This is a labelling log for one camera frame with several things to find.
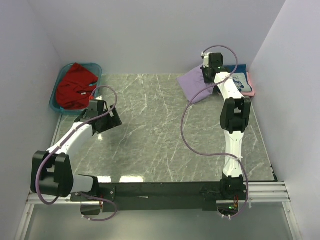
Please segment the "lilac purple t-shirt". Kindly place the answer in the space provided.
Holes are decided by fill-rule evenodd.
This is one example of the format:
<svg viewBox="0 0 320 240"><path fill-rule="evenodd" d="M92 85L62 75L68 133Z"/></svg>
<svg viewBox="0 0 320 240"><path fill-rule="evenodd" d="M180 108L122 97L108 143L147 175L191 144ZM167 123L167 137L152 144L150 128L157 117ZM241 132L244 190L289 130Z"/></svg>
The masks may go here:
<svg viewBox="0 0 320 240"><path fill-rule="evenodd" d="M180 85L185 97L190 102L193 97L204 88L209 85L205 83L201 65L193 68L191 71L185 75L179 76L177 82ZM208 88L201 92L197 97L192 101L192 104L196 104L210 95L213 94L213 88Z"/></svg>

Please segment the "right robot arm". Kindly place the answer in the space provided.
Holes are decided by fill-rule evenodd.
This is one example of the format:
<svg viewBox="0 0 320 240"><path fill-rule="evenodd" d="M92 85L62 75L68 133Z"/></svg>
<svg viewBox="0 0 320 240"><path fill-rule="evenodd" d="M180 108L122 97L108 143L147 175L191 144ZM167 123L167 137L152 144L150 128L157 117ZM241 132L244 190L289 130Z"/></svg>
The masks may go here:
<svg viewBox="0 0 320 240"><path fill-rule="evenodd" d="M224 104L220 114L220 126L225 137L225 163L219 193L226 200L245 193L242 168L242 145L244 133L249 125L251 102L237 88L228 70L222 66L202 66L204 82L218 87Z"/></svg>

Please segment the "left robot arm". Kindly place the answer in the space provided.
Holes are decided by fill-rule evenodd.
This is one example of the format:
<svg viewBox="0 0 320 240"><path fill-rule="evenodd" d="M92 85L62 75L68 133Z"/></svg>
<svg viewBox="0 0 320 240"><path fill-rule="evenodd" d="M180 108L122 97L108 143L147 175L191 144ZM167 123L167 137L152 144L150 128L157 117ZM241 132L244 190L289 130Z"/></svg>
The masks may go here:
<svg viewBox="0 0 320 240"><path fill-rule="evenodd" d="M67 197L82 192L88 201L96 200L100 195L98 178L91 175L73 173L71 160L81 147L95 134L101 134L122 125L116 109L104 117L85 125L89 117L95 116L94 111L84 110L78 116L66 135L46 151L37 151L32 158L30 188L37 192L55 197Z"/></svg>

